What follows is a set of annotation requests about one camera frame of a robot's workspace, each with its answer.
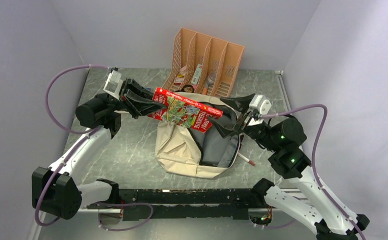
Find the beige canvas backpack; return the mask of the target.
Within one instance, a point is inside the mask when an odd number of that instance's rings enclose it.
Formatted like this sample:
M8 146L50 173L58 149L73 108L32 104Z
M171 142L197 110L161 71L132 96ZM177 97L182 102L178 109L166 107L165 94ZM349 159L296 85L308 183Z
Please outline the beige canvas backpack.
M217 97L198 93L173 92L221 110L222 119L235 123L237 114ZM223 138L216 128L204 133L158 120L155 157L162 168L172 174L212 179L235 162L241 148L241 134Z

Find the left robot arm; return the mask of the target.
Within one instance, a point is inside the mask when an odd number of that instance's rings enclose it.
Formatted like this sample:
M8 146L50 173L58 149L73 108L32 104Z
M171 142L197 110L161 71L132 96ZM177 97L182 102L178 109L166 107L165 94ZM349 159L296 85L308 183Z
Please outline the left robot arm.
M135 80L121 80L114 92L105 90L76 108L80 124L87 132L49 167L38 167L32 173L32 206L35 221L42 227L40 212L59 219L72 218L81 207L100 205L113 208L121 203L119 185L100 178L93 183L77 184L77 168L88 163L97 151L106 146L121 127L121 111L134 119L146 116L166 106L153 101L153 93Z

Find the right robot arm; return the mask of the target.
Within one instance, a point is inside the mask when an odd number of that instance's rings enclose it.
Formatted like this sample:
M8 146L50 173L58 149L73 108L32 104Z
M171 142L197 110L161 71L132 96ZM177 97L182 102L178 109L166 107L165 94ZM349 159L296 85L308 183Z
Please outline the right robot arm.
M370 220L350 210L319 177L315 155L307 156L301 145L306 140L303 126L292 110L270 114L269 101L260 94L222 97L221 101L240 113L235 123L210 118L222 137L245 134L257 145L272 152L268 161L272 169L293 184L307 199L301 201L275 186L258 181L251 194L257 207L266 204L288 214L306 226L319 240L364 239Z

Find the red patterned book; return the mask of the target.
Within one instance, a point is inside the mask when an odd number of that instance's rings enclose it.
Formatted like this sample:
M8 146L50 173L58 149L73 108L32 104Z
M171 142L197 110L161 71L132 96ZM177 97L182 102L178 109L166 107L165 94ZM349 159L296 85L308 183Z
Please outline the red patterned book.
M155 90L152 100L164 104L166 108L150 113L150 118L202 133L212 125L209 117L219 119L223 115L221 110L160 87Z

